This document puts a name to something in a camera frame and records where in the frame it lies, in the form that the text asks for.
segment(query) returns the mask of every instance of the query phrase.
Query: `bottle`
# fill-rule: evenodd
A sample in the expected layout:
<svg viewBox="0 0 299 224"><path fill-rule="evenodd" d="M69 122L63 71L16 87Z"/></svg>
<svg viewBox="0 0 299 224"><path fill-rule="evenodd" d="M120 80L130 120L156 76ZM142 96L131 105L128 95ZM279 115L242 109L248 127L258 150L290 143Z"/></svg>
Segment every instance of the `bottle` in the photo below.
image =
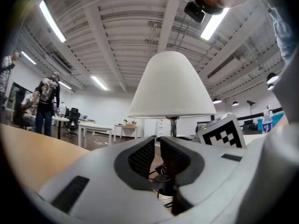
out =
<svg viewBox="0 0 299 224"><path fill-rule="evenodd" d="M273 120L269 114L269 110L263 111L263 133L269 133L273 127Z"/></svg>

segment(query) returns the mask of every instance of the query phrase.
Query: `camera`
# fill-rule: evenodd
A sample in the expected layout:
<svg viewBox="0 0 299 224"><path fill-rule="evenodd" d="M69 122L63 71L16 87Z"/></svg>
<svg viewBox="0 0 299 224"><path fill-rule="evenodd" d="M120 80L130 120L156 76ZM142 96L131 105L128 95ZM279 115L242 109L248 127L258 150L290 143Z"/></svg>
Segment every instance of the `camera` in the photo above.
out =
<svg viewBox="0 0 299 224"><path fill-rule="evenodd" d="M184 12L197 23L202 23L205 18L205 13L203 12L203 10L194 2L188 2L187 6L184 9Z"/></svg>

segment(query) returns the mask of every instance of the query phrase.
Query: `lamp base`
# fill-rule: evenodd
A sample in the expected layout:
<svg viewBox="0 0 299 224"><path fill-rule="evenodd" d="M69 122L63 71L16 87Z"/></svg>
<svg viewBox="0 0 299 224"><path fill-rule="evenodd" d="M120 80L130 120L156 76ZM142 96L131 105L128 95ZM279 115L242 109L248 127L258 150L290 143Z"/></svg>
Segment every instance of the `lamp base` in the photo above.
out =
<svg viewBox="0 0 299 224"><path fill-rule="evenodd" d="M174 178L167 177L160 173L158 176L155 177L158 182L153 181L154 189L159 194L164 196L173 196L174 195Z"/></svg>

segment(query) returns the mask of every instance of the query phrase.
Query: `wooden table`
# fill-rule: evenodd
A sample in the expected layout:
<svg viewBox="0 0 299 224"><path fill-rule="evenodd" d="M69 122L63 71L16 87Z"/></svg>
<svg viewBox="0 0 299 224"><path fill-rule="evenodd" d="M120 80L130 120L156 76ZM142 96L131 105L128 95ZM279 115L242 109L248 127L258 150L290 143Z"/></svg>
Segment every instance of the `wooden table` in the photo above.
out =
<svg viewBox="0 0 299 224"><path fill-rule="evenodd" d="M69 122L70 120L68 118L58 117L58 116L52 116L52 119L58 121L58 139L60 139L61 121L62 122Z"/></svg>
<svg viewBox="0 0 299 224"><path fill-rule="evenodd" d="M86 131L109 131L109 141L108 145L112 144L112 132L113 132L113 127L112 126L107 126L107 125L97 125L94 123L79 123L79 129L78 129L78 146L82 147L82 129L84 129L84 147L86 147L86 142L85 142L85 132Z"/></svg>
<svg viewBox="0 0 299 224"><path fill-rule="evenodd" d="M0 125L3 148L17 179L38 192L60 171L89 151L39 133Z"/></svg>
<svg viewBox="0 0 299 224"><path fill-rule="evenodd" d="M138 126L127 126L127 125L114 125L114 138L113 138L113 142L115 143L115 136L116 136L116 128L120 127L121 128L121 134L120 134L120 138L122 137L122 130L125 128L129 128L129 129L135 129L136 134L135 134L135 139L138 138Z"/></svg>

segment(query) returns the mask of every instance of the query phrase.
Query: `white lampshade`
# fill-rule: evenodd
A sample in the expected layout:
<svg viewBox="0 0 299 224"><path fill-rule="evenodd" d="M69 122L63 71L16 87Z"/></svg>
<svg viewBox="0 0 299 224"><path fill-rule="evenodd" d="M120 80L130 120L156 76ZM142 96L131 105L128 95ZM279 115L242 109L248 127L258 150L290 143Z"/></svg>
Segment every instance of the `white lampshade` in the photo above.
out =
<svg viewBox="0 0 299 224"><path fill-rule="evenodd" d="M129 117L164 119L216 114L197 72L181 53L165 51L153 56L135 93Z"/></svg>

